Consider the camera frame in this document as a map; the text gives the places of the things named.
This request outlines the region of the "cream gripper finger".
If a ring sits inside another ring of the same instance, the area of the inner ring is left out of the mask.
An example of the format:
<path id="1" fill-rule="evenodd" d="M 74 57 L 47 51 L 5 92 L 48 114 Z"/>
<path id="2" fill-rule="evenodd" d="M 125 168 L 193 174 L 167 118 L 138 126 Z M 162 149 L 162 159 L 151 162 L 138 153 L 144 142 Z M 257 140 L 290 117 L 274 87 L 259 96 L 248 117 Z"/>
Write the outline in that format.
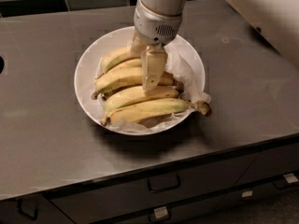
<path id="1" fill-rule="evenodd" d="M 148 46 L 141 52 L 142 87 L 153 90 L 159 84 L 164 73 L 168 55 L 163 46 Z"/>
<path id="2" fill-rule="evenodd" d="M 146 48 L 147 48 L 147 45 L 142 42 L 138 33 L 134 32 L 133 37 L 132 37 L 131 52 L 140 54 Z"/>

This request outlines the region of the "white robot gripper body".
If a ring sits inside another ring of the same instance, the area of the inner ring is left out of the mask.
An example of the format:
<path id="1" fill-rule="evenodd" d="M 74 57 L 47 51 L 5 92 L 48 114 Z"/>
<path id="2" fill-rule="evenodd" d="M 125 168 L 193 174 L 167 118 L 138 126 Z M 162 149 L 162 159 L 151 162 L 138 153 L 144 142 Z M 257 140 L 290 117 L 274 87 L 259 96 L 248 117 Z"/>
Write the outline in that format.
<path id="1" fill-rule="evenodd" d="M 181 23 L 182 14 L 163 14 L 147 7 L 142 0 L 137 0 L 135 31 L 144 44 L 167 45 L 176 38 Z"/>

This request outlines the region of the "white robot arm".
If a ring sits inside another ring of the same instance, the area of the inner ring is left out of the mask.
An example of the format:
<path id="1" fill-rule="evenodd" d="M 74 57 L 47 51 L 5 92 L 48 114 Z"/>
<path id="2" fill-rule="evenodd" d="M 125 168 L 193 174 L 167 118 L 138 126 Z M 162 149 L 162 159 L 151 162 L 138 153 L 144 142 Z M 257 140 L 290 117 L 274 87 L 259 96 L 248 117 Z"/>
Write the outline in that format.
<path id="1" fill-rule="evenodd" d="M 299 0 L 225 0 L 282 56 L 299 64 Z M 187 0 L 137 0 L 132 50 L 160 52 L 178 34 Z"/>

